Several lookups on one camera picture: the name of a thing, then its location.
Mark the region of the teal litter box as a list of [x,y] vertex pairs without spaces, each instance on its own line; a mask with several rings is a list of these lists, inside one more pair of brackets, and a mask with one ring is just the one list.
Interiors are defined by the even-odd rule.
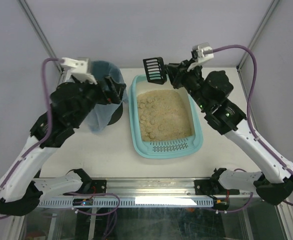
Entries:
[[[191,136],[169,141],[143,141],[141,137],[137,97],[149,91],[174,90],[182,98],[190,122]],[[133,146],[136,152],[148,159],[172,159],[191,155],[203,145],[203,133],[197,106],[184,88],[174,89],[170,82],[154,84],[144,74],[137,75],[128,90],[128,110]]]

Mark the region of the black litter scoop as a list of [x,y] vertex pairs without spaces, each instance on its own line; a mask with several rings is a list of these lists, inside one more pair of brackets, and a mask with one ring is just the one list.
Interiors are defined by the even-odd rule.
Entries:
[[164,60],[162,57],[143,59],[146,79],[149,83],[163,85],[167,81]]

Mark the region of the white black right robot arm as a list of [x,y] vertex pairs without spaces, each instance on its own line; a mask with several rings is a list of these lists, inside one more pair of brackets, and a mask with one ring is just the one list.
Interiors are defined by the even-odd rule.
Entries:
[[279,205],[293,192],[293,163],[285,160],[249,124],[247,115],[228,99],[234,86],[223,70],[206,78],[202,67],[188,69],[187,61],[170,63],[164,70],[175,89],[184,88],[199,106],[207,124],[236,144],[258,167],[258,172],[215,169],[209,186],[257,194],[271,205]]

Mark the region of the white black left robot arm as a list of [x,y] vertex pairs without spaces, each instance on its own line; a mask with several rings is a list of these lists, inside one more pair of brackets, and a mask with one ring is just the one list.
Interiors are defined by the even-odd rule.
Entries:
[[30,129],[21,154],[0,179],[0,220],[27,215],[40,202],[58,195],[90,194],[92,180],[82,168],[49,181],[36,180],[35,175],[97,105],[120,104],[126,87],[105,76],[96,84],[76,80],[56,88],[46,113]]

